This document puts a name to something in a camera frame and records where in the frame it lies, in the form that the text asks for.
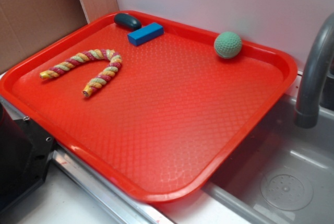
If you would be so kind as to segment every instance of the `sink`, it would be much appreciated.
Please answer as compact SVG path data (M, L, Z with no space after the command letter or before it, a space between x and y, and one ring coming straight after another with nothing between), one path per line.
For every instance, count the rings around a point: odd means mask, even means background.
M294 105L284 95L204 188L252 223L333 223L334 113L302 129Z

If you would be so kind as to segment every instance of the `faucet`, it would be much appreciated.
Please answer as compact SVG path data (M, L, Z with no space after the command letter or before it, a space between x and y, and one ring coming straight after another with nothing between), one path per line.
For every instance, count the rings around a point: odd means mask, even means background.
M333 57L334 13L325 20L309 53L294 109L295 125L314 127L319 105L334 110Z

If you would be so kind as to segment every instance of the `green ball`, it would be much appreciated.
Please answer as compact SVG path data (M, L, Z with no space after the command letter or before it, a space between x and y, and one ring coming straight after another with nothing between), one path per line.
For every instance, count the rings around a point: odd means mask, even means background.
M234 32L224 32L214 41L214 49L222 58L233 58L237 56L241 47L241 38Z

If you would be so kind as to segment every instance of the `black oval object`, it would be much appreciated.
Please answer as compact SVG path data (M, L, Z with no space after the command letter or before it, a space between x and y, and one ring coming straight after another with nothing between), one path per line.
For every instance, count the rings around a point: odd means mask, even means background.
M131 16L129 14L124 14L124 13L116 14L114 17L114 22L117 25L127 27L132 30L138 30L141 28L140 21L136 19L134 16Z

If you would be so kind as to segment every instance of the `multicolored rope toy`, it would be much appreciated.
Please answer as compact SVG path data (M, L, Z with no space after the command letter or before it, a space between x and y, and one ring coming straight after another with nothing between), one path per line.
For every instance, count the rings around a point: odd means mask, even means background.
M61 62L54 67L51 67L49 70L41 72L40 77L42 79L57 78L76 66L79 66L88 61L96 60L108 60L110 61L110 63L95 78L91 79L83 89L83 95L89 97L92 95L92 93L96 92L98 89L102 88L108 81L110 81L112 77L114 77L118 70L122 67L122 58L114 50L95 49L77 53L75 56L68 58L64 62Z

